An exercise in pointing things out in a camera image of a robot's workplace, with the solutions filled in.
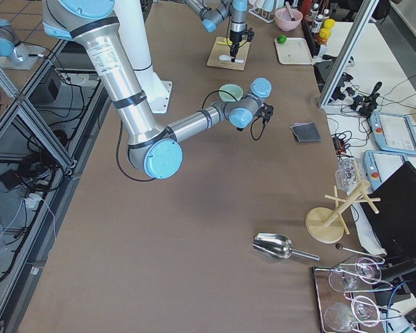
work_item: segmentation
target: metal scoop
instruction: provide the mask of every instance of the metal scoop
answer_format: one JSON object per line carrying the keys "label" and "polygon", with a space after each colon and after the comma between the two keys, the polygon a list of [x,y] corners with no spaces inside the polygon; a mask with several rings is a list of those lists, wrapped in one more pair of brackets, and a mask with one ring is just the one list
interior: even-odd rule
{"label": "metal scoop", "polygon": [[292,254],[316,261],[320,259],[317,255],[293,249],[293,242],[283,234],[260,232],[254,237],[252,247],[260,253],[278,260],[288,259]]}

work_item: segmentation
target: black monitor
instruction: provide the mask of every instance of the black monitor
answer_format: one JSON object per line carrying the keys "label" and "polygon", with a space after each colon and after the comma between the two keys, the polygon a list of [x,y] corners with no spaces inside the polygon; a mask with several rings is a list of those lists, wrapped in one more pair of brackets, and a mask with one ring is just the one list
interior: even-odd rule
{"label": "black monitor", "polygon": [[[381,198],[375,203],[375,214],[367,204],[362,204],[365,215],[375,235],[389,258],[416,257],[416,169],[404,163],[370,197]],[[416,297],[416,272],[403,276]]]}

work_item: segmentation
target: blue joint cap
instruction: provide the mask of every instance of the blue joint cap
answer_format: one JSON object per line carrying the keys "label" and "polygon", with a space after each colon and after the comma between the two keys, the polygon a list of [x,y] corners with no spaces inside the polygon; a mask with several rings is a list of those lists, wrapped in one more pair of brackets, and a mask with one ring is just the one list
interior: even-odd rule
{"label": "blue joint cap", "polygon": [[144,160],[145,172],[150,177],[165,179],[177,172],[182,160],[180,145],[172,139],[162,139],[148,149]]}
{"label": "blue joint cap", "polygon": [[245,128],[252,120],[252,113],[245,108],[237,108],[229,114],[229,122],[237,128]]}
{"label": "blue joint cap", "polygon": [[251,92],[261,99],[266,99],[271,94],[271,82],[266,78],[257,78],[252,81]]}
{"label": "blue joint cap", "polygon": [[72,40],[71,34],[66,30],[56,28],[44,22],[43,22],[43,27],[44,27],[44,32],[48,36],[58,38],[60,40]]}
{"label": "blue joint cap", "polygon": [[209,19],[203,19],[202,20],[202,25],[205,27],[205,29],[207,29],[207,31],[209,33],[212,33],[217,28],[217,26],[213,23],[213,21],[211,21]]}
{"label": "blue joint cap", "polygon": [[7,19],[0,19],[0,26],[10,26]]}
{"label": "blue joint cap", "polygon": [[247,0],[233,0],[233,7],[239,12],[246,12],[248,9]]}
{"label": "blue joint cap", "polygon": [[114,10],[114,0],[58,0],[64,9],[83,19],[103,19]]}
{"label": "blue joint cap", "polygon": [[5,40],[0,38],[0,56],[1,57],[8,57],[14,51],[14,44],[9,40]]}

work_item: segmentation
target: pink bowl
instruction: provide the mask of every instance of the pink bowl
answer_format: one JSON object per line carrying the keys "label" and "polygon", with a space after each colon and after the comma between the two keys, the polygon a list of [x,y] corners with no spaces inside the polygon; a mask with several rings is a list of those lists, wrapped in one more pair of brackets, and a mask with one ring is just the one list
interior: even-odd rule
{"label": "pink bowl", "polygon": [[286,8],[280,8],[275,12],[275,21],[277,26],[282,31],[291,31],[296,29],[299,26],[301,20],[304,18],[304,15],[296,9],[291,9],[293,11],[293,15],[296,18],[295,21],[291,21],[290,14],[288,13]]}

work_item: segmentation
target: brown table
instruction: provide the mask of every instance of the brown table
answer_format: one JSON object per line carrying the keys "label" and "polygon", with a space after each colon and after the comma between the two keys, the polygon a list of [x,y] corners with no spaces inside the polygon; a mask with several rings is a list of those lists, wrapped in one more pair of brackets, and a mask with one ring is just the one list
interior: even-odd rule
{"label": "brown table", "polygon": [[[324,194],[335,184],[336,155],[316,107],[313,68],[279,64],[275,24],[251,15],[248,24],[256,36],[245,71],[217,69],[205,65],[215,33],[185,6],[153,6],[155,71],[173,81],[162,123],[198,110],[225,83],[246,88],[260,76],[272,83],[275,115],[258,142],[229,123],[183,142],[175,176],[139,184],[116,167],[119,119],[110,110],[18,332],[319,331],[311,266],[332,266],[348,253],[310,237],[304,217],[333,207]],[[314,121],[322,142],[296,143],[296,121]],[[348,224],[343,243],[354,248]],[[321,260],[268,259],[252,249],[258,232],[286,234]]]}

